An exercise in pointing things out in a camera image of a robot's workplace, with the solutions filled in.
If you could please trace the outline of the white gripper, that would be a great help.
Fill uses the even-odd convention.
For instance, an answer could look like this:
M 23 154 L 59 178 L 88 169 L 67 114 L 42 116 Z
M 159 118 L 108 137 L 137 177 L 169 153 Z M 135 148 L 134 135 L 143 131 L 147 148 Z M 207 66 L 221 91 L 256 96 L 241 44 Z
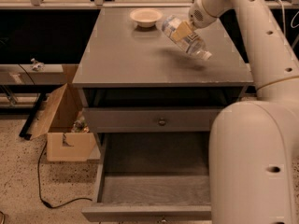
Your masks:
M 196 0 L 190 7 L 189 20 L 196 28 L 205 28 L 213 23 L 217 18 L 210 15 L 204 8 L 203 0 Z M 171 38 L 178 42 L 182 38 L 192 33 L 192 27 L 187 21 L 183 21 L 171 34 Z

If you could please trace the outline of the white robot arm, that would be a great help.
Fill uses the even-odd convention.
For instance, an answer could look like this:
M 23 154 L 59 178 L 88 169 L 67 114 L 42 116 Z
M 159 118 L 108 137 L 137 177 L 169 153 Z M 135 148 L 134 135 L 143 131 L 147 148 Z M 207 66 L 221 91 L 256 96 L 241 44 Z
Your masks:
M 192 25 L 233 9 L 256 99 L 224 108 L 209 138 L 212 224 L 296 224 L 292 160 L 299 147 L 299 66 L 264 0 L 196 0 Z

